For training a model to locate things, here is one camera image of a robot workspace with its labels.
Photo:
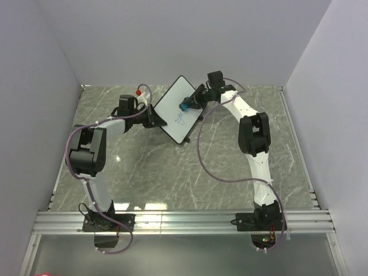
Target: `blue marker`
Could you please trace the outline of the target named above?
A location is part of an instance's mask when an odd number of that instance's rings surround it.
[[[188,105],[186,105],[185,103],[181,103],[180,104],[180,109],[183,110],[183,111],[185,111],[185,110],[188,109]]]

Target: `marble floor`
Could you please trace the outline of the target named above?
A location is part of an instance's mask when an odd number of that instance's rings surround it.
[[[153,103],[169,86],[151,86]],[[276,86],[251,86],[242,97],[269,115],[270,171],[286,209],[313,204],[280,91]],[[121,94],[135,94],[136,86],[86,87],[75,124],[107,118]],[[252,183],[221,183],[206,174],[196,154],[198,125],[191,142],[178,145],[161,129],[133,128],[108,141],[104,174],[117,210],[252,209]],[[201,152],[208,168],[226,179],[250,177],[250,167],[237,144],[238,123],[225,108],[217,109],[204,126]],[[64,162],[51,211],[78,210],[87,202],[82,184],[72,178]]]

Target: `whiteboard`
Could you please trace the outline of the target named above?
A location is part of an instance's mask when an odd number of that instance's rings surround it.
[[[156,113],[167,123],[161,128],[178,144],[184,141],[203,111],[189,108],[181,111],[179,108],[183,99],[190,97],[194,91],[187,79],[180,76],[154,107]]]

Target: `gray wall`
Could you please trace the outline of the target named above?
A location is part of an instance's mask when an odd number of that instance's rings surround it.
[[[80,83],[285,85],[331,0],[36,0]]]
[[[34,1],[0,1],[0,274],[17,275],[80,86]]]
[[[333,0],[286,85],[312,183],[356,276],[368,275],[367,30],[367,1]]]

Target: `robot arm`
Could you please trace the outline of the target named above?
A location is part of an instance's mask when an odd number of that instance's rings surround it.
[[[229,101],[237,94],[236,90],[230,90],[225,92],[221,95],[221,103]],[[270,168],[269,168],[269,141],[270,141],[270,131],[268,128],[268,117],[265,113],[258,113],[252,107],[250,107],[245,100],[243,100],[239,95],[235,97],[235,99],[227,104],[224,105],[231,114],[234,115],[235,119],[238,121],[242,134],[239,134],[239,146],[243,153],[246,154],[248,159],[252,177],[253,178],[260,178],[264,179],[268,182],[271,182],[271,175],[270,175]],[[260,148],[252,148],[253,152],[249,153],[249,148],[246,144],[246,132],[247,132],[247,123],[250,126],[251,121],[253,120],[255,125],[259,126],[261,120],[264,120],[267,129],[260,129],[260,137],[264,137],[261,139],[261,142],[264,143],[260,144]],[[276,200],[276,196],[272,192],[271,188],[264,185],[263,183],[258,183],[255,181],[254,183],[254,203],[258,206],[262,206],[263,204],[271,205]]]
[[[239,147],[248,159],[252,178],[263,179],[271,184],[269,169],[269,146],[271,144],[269,118],[266,113],[258,113],[250,107],[232,85],[226,85],[221,71],[208,74],[209,87],[200,85],[197,90],[185,98],[179,107],[204,109],[209,101],[225,103],[239,123]],[[252,235],[257,247],[270,247],[275,243],[274,231],[280,230],[282,214],[272,189],[262,182],[254,181],[254,206],[251,217],[237,218],[238,231],[268,231],[271,239]]]
[[[145,95],[140,95],[138,98],[131,95],[121,95],[119,106],[113,110],[112,116],[109,118],[130,117],[129,119],[115,118],[95,127],[84,128],[77,132],[71,139],[68,150],[71,169],[82,179],[81,181],[89,201],[87,208],[88,215],[85,215],[86,220],[83,224],[83,231],[85,232],[111,231],[117,227],[115,223],[101,216],[95,208],[96,202],[98,203],[99,211],[104,215],[129,226],[131,229],[134,225],[132,216],[126,218],[126,215],[115,214],[113,200],[108,194],[102,170],[105,167],[108,140],[129,131],[135,124],[142,124],[145,128],[167,125],[156,114],[151,105],[148,105],[147,109],[143,111],[147,102]],[[114,247],[116,243],[116,236],[113,242],[95,237],[96,247]]]

